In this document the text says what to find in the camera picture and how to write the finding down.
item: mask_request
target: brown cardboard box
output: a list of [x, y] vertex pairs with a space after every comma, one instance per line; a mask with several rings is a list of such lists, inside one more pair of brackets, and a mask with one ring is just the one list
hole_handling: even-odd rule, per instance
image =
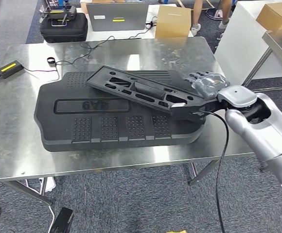
[[190, 18], [189, 8], [161, 5], [158, 10], [155, 38], [187, 37]]
[[256, 21], [268, 31], [281, 30], [282, 2], [265, 4]]

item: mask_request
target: silver robotic arm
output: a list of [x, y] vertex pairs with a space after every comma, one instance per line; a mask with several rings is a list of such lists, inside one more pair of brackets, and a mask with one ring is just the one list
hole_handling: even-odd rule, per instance
[[268, 165], [282, 186], [282, 112], [265, 94], [243, 86], [230, 86], [218, 93], [228, 107], [225, 120]]

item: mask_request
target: dotted texture pad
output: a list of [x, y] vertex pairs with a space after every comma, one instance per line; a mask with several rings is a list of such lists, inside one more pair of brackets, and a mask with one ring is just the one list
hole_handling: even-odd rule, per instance
[[145, 138], [142, 116], [129, 116], [126, 118], [129, 139]]
[[118, 140], [117, 117], [101, 117], [101, 140]]
[[67, 78], [67, 89], [82, 89], [86, 86], [86, 80], [92, 72], [69, 72]]
[[74, 118], [72, 129], [72, 141], [90, 141], [91, 118]]
[[169, 117], [152, 116], [155, 137], [170, 137]]

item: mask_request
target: yellow label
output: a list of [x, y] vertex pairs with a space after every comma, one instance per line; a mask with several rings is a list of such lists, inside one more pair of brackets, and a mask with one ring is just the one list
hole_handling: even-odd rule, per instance
[[186, 230], [181, 231], [181, 232], [167, 232], [167, 233], [187, 233]]
[[13, 63], [13, 64], [11, 64], [11, 65], [8, 66], [8, 67], [5, 67], [5, 68], [4, 68], [4, 69], [2, 69], [2, 70], [1, 70], [1, 71], [2, 71], [2, 72], [4, 72], [4, 71], [6, 71], [6, 70], [10, 69], [10, 68], [11, 68], [11, 67], [14, 67], [14, 66], [15, 66], [15, 65], [16, 65], [16, 63]]

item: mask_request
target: power adapter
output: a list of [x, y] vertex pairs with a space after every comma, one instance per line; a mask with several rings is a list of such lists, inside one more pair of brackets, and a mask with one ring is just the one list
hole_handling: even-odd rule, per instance
[[3, 79], [7, 79], [9, 76], [15, 74], [20, 70], [24, 69], [24, 67], [18, 61], [15, 60], [11, 63], [8, 63], [5, 66], [0, 68], [0, 77]]

